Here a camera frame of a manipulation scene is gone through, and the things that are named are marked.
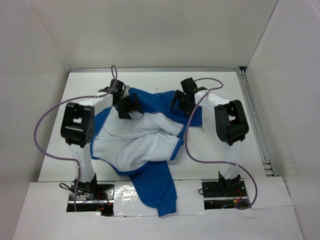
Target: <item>cloth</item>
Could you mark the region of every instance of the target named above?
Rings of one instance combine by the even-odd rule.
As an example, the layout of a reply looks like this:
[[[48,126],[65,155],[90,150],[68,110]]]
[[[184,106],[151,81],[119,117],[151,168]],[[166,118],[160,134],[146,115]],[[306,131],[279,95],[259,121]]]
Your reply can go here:
[[[144,114],[130,113],[130,119],[119,119],[114,107],[95,117],[91,157],[109,163],[118,175],[130,176],[141,199],[157,208],[159,217],[176,211],[177,193],[166,161],[174,160],[186,131],[188,117],[170,105],[175,91],[151,94],[130,88],[138,95]],[[198,108],[191,126],[202,125]]]

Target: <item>white enclosure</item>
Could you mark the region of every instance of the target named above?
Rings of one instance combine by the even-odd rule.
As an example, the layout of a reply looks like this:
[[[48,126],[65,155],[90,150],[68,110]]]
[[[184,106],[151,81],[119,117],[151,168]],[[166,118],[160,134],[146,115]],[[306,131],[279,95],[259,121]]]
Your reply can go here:
[[[71,68],[247,66],[277,0],[29,0]]]

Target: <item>wire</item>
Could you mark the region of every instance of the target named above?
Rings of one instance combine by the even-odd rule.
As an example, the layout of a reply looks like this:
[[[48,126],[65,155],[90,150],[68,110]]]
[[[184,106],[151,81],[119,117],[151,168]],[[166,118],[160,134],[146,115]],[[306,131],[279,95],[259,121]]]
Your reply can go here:
[[[69,190],[70,192],[74,192],[75,190],[74,189],[72,189],[71,187],[69,187],[67,184],[65,184],[65,183],[63,183],[63,182],[61,182],[60,184],[59,184],[59,186],[60,186],[60,188],[62,188],[62,189],[67,189],[67,190]]]
[[[240,195],[241,195],[240,199],[242,199],[242,197],[243,197],[242,191],[240,191],[239,189],[236,189],[236,191],[240,193]]]
[[[100,198],[100,194],[98,192],[98,200],[97,200],[97,205],[96,205],[96,210],[97,211],[101,211],[101,210],[104,210],[105,207],[101,204],[101,207],[99,207],[99,198]]]
[[[103,194],[105,194],[106,202],[107,202],[107,204],[110,206],[111,204],[109,203],[108,194],[107,194],[107,193],[104,193],[103,191],[100,191],[100,192],[103,193]]]
[[[199,78],[199,79],[196,79],[195,81],[199,81],[199,80],[205,80],[205,79],[210,79],[210,80],[214,80],[218,83],[221,84],[221,86],[219,87],[214,87],[214,88],[210,88],[199,100],[199,102],[195,105],[194,109],[192,110],[192,113],[190,115],[190,118],[188,120],[188,123],[186,125],[186,130],[185,130],[185,134],[184,134],[184,147],[185,147],[185,151],[186,151],[186,154],[189,156],[189,158],[191,158],[193,161],[197,162],[197,163],[200,163],[200,164],[229,164],[229,165],[233,165],[233,166],[238,166],[239,168],[241,168],[252,180],[253,184],[254,184],[254,189],[255,189],[255,194],[254,194],[254,198],[252,200],[252,202],[250,204],[248,204],[248,206],[246,207],[238,207],[238,204],[241,203],[241,202],[245,202],[246,200],[240,200],[240,201],[237,201],[235,204],[234,204],[234,207],[238,210],[246,210],[246,209],[249,209],[253,206],[253,204],[255,204],[256,200],[257,200],[257,197],[258,197],[258,186],[257,186],[257,183],[254,179],[254,177],[250,174],[250,172],[248,172],[243,166],[237,164],[237,163],[234,163],[234,162],[231,162],[231,161],[203,161],[203,160],[198,160],[196,158],[194,158],[190,152],[189,152],[189,149],[188,149],[188,132],[189,132],[189,127],[190,127],[190,124],[191,124],[191,120],[192,118],[194,117],[195,115],[195,112],[197,110],[197,108],[199,107],[200,103],[205,99],[205,97],[208,96],[209,94],[209,91],[212,91],[212,90],[217,90],[217,89],[221,89],[224,84],[220,81],[220,80],[217,80],[215,78],[211,78],[211,77],[204,77],[204,78]]]
[[[112,65],[111,66],[111,74],[112,74],[112,77],[114,79],[114,83],[112,85],[112,87],[110,88],[110,90],[106,93],[106,94],[103,94],[103,95],[100,95],[98,96],[99,98],[102,98],[102,97],[105,97],[107,95],[109,95],[116,87],[117,85],[117,82],[118,82],[118,71],[117,71],[117,67],[115,65]],[[76,162],[77,164],[77,167],[78,167],[78,173],[77,173],[77,178],[76,178],[76,182],[75,182],[75,187],[74,187],[74,202],[73,202],[73,206],[74,206],[74,211],[76,212],[77,211],[77,204],[76,204],[76,198],[77,198],[77,191],[78,191],[78,187],[79,187],[79,178],[81,176],[81,166],[80,166],[80,162],[78,159],[75,159],[75,158],[67,158],[67,157],[60,157],[60,156],[55,156],[55,155],[52,155],[50,153],[47,153],[46,150],[44,150],[38,140],[37,140],[37,131],[38,131],[38,128],[39,128],[39,125],[40,123],[42,122],[42,120],[49,114],[51,113],[53,110],[55,110],[56,108],[58,108],[59,106],[61,106],[62,104],[65,104],[65,103],[68,103],[68,102],[71,102],[71,101],[74,101],[74,100],[79,100],[79,99],[89,99],[89,98],[95,98],[96,96],[94,95],[88,95],[88,96],[77,96],[77,97],[73,97],[73,98],[70,98],[70,99],[67,99],[65,101],[62,101],[60,103],[58,103],[57,105],[51,107],[48,111],[46,111],[38,120],[38,122],[36,123],[35,127],[34,127],[34,131],[33,131],[33,141],[34,141],[34,144],[35,146],[38,148],[38,150],[44,154],[45,156],[48,156],[52,159],[57,159],[57,160],[63,160],[63,161],[73,161],[73,162]]]

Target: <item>purple cable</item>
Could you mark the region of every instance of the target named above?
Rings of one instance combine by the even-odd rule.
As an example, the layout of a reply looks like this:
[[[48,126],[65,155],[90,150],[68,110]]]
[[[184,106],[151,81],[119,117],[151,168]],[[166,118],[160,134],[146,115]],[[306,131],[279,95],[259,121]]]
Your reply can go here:
[[[117,81],[118,81],[118,71],[117,71],[117,68],[115,65],[112,65],[111,66],[111,73],[112,73],[112,77],[114,79],[114,83],[112,85],[112,87],[110,88],[110,90],[104,94],[104,95],[100,95],[98,96],[99,98],[101,97],[105,97],[107,95],[109,95],[114,89],[115,89],[115,86],[117,84]],[[38,128],[39,128],[39,125],[40,123],[42,122],[42,120],[49,114],[51,113],[53,110],[55,110],[57,107],[61,106],[62,104],[65,104],[65,103],[68,103],[68,102],[71,102],[71,101],[74,101],[74,100],[78,100],[78,99],[89,99],[89,98],[95,98],[96,96],[77,96],[77,97],[73,97],[73,98],[70,98],[68,100],[65,100],[65,101],[62,101],[60,103],[58,103],[57,105],[51,107],[48,111],[46,111],[38,120],[38,122],[36,123],[35,127],[34,127],[34,131],[33,131],[33,141],[34,141],[34,144],[35,146],[39,149],[39,151],[44,154],[45,156],[48,156],[52,159],[57,159],[57,160],[63,160],[63,161],[73,161],[73,162],[76,162],[77,166],[78,166],[78,176],[76,178],[76,183],[75,183],[75,187],[74,187],[74,202],[73,202],[73,206],[74,206],[74,211],[76,212],[77,211],[77,204],[76,204],[76,197],[77,197],[77,191],[78,191],[78,186],[79,186],[79,178],[81,176],[81,167],[80,167],[80,162],[78,159],[75,159],[75,158],[67,158],[67,157],[60,157],[60,156],[55,156],[55,155],[52,155],[50,153],[47,153],[46,150],[44,150],[38,143],[38,140],[37,140],[37,131],[38,131]]]
[[[253,198],[253,201],[252,201],[248,206],[246,206],[246,207],[242,207],[242,208],[238,207],[238,204],[239,204],[239,203],[246,201],[245,199],[236,202],[236,203],[234,204],[234,207],[235,207],[236,209],[238,209],[238,210],[246,210],[246,209],[251,208],[252,205],[255,204],[255,202],[256,202],[256,200],[257,200],[257,197],[258,197],[258,186],[257,186],[257,183],[256,183],[254,177],[253,177],[243,166],[241,166],[241,165],[239,165],[239,164],[236,164],[236,163],[234,163],[234,162],[231,162],[231,161],[201,161],[201,160],[195,159],[193,156],[191,156],[191,154],[190,154],[190,152],[189,152],[189,149],[188,149],[188,141],[187,141],[187,139],[188,139],[188,131],[189,131],[189,127],[190,127],[190,124],[191,124],[191,120],[192,120],[192,118],[194,117],[194,114],[195,114],[197,108],[199,107],[199,105],[200,105],[200,103],[202,102],[202,100],[205,99],[206,96],[208,96],[209,91],[221,89],[221,88],[224,86],[224,84],[223,84],[221,81],[219,81],[219,80],[217,80],[217,79],[215,79],[215,78],[211,78],[211,77],[199,78],[199,79],[196,79],[196,80],[194,80],[194,81],[206,80],[206,79],[214,80],[214,81],[220,83],[221,86],[219,86],[219,87],[214,87],[214,88],[210,88],[210,89],[206,92],[206,94],[203,95],[203,96],[200,98],[199,102],[195,105],[195,107],[194,107],[194,109],[193,109],[193,111],[192,111],[192,113],[191,113],[191,115],[190,115],[189,121],[188,121],[188,123],[187,123],[187,125],[186,125],[186,130],[185,130],[185,135],[184,135],[184,147],[185,147],[185,151],[186,151],[186,154],[189,156],[189,158],[191,158],[193,161],[195,161],[195,162],[197,162],[197,163],[201,163],[201,164],[230,164],[230,165],[238,166],[238,167],[241,168],[243,171],[245,171],[245,173],[248,174],[248,176],[251,178],[251,180],[252,180],[252,182],[253,182],[253,184],[254,184],[254,189],[255,189],[254,198]]]

